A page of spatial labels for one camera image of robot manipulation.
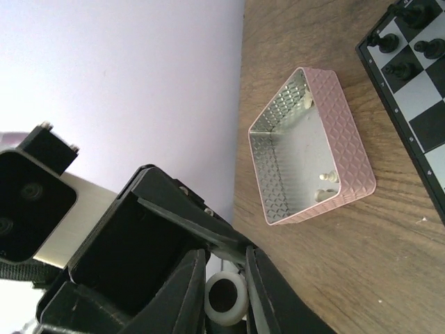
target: black chess piece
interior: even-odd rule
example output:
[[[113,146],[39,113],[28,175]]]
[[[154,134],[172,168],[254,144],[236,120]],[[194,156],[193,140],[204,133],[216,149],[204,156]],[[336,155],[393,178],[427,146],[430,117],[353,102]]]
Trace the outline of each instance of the black chess piece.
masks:
[[[399,63],[397,65],[386,65],[383,69],[385,74],[394,75],[400,80],[410,80],[414,74],[414,66],[411,63]]]
[[[420,40],[414,44],[414,50],[422,52],[427,59],[438,59],[445,54],[445,40],[436,38],[431,42]]]
[[[393,33],[388,33],[381,38],[377,33],[373,33],[368,36],[367,44],[369,47],[376,47],[378,45],[380,52],[389,54],[397,49],[398,37]]]
[[[406,8],[402,5],[390,5],[388,11],[394,16],[401,18],[410,28],[425,28],[430,19],[429,7],[423,5]]]

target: pink textured box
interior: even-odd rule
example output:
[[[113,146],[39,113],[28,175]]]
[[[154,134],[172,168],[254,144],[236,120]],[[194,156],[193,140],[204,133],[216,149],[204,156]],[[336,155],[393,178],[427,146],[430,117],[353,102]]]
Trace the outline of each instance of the pink textured box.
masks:
[[[375,191],[333,71],[299,67],[249,128],[249,143],[269,225],[299,223]]]

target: textured metal surface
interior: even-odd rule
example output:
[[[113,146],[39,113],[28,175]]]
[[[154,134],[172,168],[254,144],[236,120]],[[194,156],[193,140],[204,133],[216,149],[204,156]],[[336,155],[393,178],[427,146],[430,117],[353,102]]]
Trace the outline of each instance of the textured metal surface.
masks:
[[[306,109],[310,91],[314,104]],[[375,190],[375,178],[333,71],[299,68],[249,130],[264,214],[269,224],[296,223]],[[319,179],[336,170],[340,183]],[[338,194],[317,203],[317,189]]]

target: wood grain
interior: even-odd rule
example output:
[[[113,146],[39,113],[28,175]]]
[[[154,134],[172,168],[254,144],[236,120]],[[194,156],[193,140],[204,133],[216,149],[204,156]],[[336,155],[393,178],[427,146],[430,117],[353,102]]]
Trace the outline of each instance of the wood grain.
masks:
[[[338,333],[442,334],[445,228],[355,53],[389,4],[246,1],[234,226]],[[337,72],[378,187],[309,221],[270,227],[248,127],[298,66]]]

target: chessboard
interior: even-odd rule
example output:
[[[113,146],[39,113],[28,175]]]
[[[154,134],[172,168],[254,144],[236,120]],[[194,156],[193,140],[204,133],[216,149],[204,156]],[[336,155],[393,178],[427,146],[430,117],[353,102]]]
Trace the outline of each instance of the chessboard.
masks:
[[[445,1],[397,1],[356,50],[445,223]]]

